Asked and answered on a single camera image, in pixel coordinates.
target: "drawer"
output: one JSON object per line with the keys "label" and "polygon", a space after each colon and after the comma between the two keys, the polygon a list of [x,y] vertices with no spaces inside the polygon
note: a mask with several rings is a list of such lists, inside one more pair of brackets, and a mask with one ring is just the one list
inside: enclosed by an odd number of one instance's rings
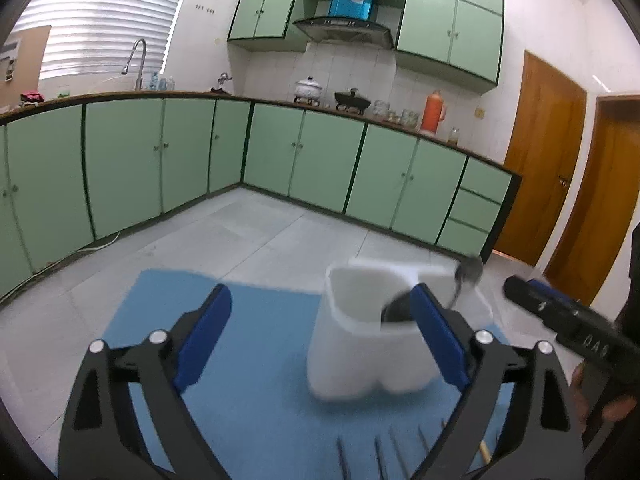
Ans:
{"label": "drawer", "polygon": [[469,157],[460,187],[502,203],[510,183],[509,173]]}
{"label": "drawer", "polygon": [[497,203],[460,189],[449,217],[489,232],[499,212]]}
{"label": "drawer", "polygon": [[437,245],[467,256],[479,256],[488,234],[448,219]]}

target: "window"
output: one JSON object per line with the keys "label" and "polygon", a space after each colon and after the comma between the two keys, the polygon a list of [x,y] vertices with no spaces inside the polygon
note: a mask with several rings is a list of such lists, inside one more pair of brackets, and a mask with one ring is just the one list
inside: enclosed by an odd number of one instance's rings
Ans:
{"label": "window", "polygon": [[[51,25],[40,78],[120,72],[138,38],[160,71],[181,0],[31,0],[14,27]],[[140,48],[136,58],[140,58]]]}

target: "sink faucet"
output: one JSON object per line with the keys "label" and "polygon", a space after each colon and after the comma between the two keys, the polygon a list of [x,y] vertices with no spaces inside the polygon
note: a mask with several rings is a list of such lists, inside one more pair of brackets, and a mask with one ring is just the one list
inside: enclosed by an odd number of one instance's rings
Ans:
{"label": "sink faucet", "polygon": [[136,92],[142,88],[142,69],[145,66],[145,57],[146,57],[146,41],[145,38],[140,38],[133,44],[133,48],[131,49],[131,55],[127,60],[127,64],[122,69],[122,75],[127,75],[129,73],[129,63],[131,63],[131,58],[136,53],[136,49],[138,45],[142,43],[142,58],[140,59],[140,68],[138,69],[138,79],[136,79]]}

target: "pot lid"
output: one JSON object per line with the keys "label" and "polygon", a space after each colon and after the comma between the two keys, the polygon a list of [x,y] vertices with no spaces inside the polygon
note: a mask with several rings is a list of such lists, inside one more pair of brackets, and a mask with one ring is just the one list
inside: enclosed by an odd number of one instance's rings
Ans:
{"label": "pot lid", "polygon": [[322,89],[322,85],[320,83],[314,81],[314,79],[311,76],[309,76],[306,79],[301,79],[300,81],[298,81],[296,83],[296,85],[312,86],[313,88]]}

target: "tiled floor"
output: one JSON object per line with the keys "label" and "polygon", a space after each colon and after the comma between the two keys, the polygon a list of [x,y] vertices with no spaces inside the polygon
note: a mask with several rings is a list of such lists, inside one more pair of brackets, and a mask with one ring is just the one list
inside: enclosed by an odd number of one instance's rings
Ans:
{"label": "tiled floor", "polygon": [[[62,413],[88,343],[100,336],[141,270],[188,269],[230,282],[321,292],[327,266],[352,256],[455,261],[246,189],[205,200],[49,276],[0,311],[0,396],[25,438],[55,464]],[[479,285],[514,344],[551,338],[505,302],[507,276],[532,269],[497,255]],[[569,373],[578,359],[559,349]]]}

